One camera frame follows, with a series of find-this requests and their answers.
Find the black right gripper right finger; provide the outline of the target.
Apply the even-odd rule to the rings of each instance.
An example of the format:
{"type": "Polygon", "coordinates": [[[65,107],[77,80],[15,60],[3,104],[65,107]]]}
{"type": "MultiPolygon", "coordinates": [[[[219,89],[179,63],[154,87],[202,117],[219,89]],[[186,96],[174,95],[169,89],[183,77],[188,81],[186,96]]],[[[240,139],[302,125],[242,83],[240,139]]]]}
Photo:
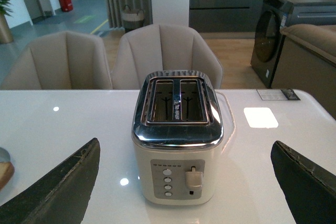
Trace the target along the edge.
{"type": "Polygon", "coordinates": [[[296,223],[335,223],[335,175],[281,141],[271,162],[296,223]]]}

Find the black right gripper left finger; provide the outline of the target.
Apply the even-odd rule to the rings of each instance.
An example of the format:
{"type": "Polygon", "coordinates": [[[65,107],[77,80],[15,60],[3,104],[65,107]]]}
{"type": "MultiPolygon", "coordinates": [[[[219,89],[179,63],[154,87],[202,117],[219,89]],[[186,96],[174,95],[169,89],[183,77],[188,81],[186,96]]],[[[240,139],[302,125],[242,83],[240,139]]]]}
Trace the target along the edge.
{"type": "Polygon", "coordinates": [[[100,143],[93,138],[1,206],[1,223],[81,223],[94,188],[100,143]]]}

